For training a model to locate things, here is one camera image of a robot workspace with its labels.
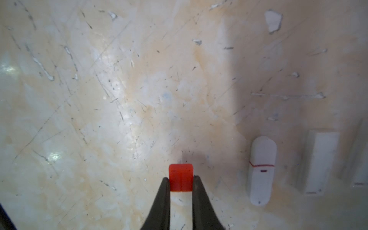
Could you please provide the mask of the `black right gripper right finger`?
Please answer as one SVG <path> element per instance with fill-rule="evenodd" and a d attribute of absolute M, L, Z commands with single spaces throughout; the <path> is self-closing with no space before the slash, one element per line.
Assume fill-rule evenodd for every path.
<path fill-rule="evenodd" d="M 192 191 L 193 230 L 225 230 L 216 216 L 201 178 L 193 179 Z"/>

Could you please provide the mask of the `white red usb drive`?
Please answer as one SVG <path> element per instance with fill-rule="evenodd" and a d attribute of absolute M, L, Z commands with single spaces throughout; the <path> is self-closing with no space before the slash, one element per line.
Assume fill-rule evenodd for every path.
<path fill-rule="evenodd" d="M 247 180 L 247 193 L 254 206 L 266 205 L 271 197 L 275 174 L 277 145 L 267 136 L 252 142 Z"/>

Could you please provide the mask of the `red usb cap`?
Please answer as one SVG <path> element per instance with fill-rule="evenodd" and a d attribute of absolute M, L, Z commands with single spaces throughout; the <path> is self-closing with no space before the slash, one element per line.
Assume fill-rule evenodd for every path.
<path fill-rule="evenodd" d="M 171 192 L 193 191 L 194 168 L 192 164 L 171 164 L 169 181 Z"/>

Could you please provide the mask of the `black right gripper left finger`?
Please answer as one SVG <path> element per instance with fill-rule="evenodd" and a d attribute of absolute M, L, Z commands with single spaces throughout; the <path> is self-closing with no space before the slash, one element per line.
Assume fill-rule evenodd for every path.
<path fill-rule="evenodd" d="M 141 230 L 169 230 L 171 213 L 170 181 L 162 179 L 150 212 Z"/>

